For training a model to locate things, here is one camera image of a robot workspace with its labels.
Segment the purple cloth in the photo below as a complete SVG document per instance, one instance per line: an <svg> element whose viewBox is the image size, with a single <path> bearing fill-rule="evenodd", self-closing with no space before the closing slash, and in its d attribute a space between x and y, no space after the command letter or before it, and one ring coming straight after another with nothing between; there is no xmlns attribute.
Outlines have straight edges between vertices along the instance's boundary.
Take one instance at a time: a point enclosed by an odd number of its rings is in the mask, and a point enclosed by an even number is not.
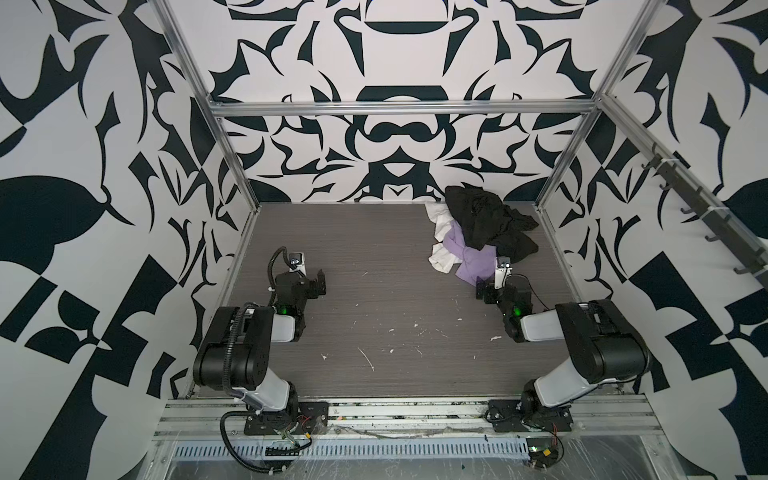
<svg viewBox="0 0 768 480"><path fill-rule="evenodd" d="M478 278L488 280L494 276L497 249L485 245L480 250L465 244L461 226L454 221L452 231L443 241L445 247L459 257L461 263L456 276L474 286Z"/></svg>

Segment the black cloth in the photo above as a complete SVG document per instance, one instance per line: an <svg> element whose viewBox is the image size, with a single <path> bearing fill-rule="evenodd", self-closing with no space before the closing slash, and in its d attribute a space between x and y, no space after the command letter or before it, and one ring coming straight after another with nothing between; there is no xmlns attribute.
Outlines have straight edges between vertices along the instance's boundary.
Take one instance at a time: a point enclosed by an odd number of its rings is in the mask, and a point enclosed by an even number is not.
<svg viewBox="0 0 768 480"><path fill-rule="evenodd" d="M476 250L496 248L498 256L517 263L539 251L527 232L539 223L479 187L448 186L445 203L462 230L465 245Z"/></svg>

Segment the white cloth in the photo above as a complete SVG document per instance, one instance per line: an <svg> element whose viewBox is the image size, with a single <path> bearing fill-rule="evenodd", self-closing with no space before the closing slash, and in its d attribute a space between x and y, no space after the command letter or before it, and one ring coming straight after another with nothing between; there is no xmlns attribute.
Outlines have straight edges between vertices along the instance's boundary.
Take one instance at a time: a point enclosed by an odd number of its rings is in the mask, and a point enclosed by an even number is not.
<svg viewBox="0 0 768 480"><path fill-rule="evenodd" d="M428 219L434 224L434 240L430 265L438 272L448 274L455 264L460 264L458 256L451 253L443 241L453 229L454 219L449 208L443 203L430 202L425 204Z"/></svg>

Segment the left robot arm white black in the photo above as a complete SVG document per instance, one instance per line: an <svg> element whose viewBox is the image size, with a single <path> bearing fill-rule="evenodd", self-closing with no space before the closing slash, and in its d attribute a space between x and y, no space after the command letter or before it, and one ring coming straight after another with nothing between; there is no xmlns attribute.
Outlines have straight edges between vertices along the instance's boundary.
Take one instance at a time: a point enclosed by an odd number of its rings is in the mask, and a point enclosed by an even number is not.
<svg viewBox="0 0 768 480"><path fill-rule="evenodd" d="M194 383L223 392L257 414L295 415L295 387L269 367L271 346L298 341L306 328L305 307L327 293L326 276L299 270L277 276L275 303L248 302L219 308L193 363Z"/></svg>

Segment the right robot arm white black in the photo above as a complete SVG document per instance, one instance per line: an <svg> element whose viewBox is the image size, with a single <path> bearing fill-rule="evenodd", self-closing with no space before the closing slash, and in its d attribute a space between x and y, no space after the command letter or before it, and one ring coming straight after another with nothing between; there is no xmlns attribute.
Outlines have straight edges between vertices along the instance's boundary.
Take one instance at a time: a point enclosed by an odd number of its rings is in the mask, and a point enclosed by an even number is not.
<svg viewBox="0 0 768 480"><path fill-rule="evenodd" d="M521 419L554 414L607 384L633 382L653 357L640 333L610 300L559 303L535 313L533 288L524 276L478 279L476 298L494 304L506 334L517 343L565 342L568 358L528 382L517 411Z"/></svg>

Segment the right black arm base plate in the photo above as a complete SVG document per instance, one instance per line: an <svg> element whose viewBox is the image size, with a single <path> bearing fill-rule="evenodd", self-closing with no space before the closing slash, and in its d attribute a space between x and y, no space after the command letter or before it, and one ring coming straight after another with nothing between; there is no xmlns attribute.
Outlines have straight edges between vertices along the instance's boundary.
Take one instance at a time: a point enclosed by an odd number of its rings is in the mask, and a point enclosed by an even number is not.
<svg viewBox="0 0 768 480"><path fill-rule="evenodd" d="M548 408L534 404L524 406L516 399L493 399L488 402L484 420L497 433L525 431L571 432L573 418L570 406Z"/></svg>

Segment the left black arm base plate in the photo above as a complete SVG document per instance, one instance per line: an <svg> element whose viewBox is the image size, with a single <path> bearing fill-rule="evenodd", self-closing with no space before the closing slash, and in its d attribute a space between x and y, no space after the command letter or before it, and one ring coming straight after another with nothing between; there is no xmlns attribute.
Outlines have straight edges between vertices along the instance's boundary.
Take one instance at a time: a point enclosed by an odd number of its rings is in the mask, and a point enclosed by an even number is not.
<svg viewBox="0 0 768 480"><path fill-rule="evenodd" d="M245 421L244 434L265 436L287 431L288 433L312 433L327 426L329 403L324 401L300 401L289 404L279 412L250 414Z"/></svg>

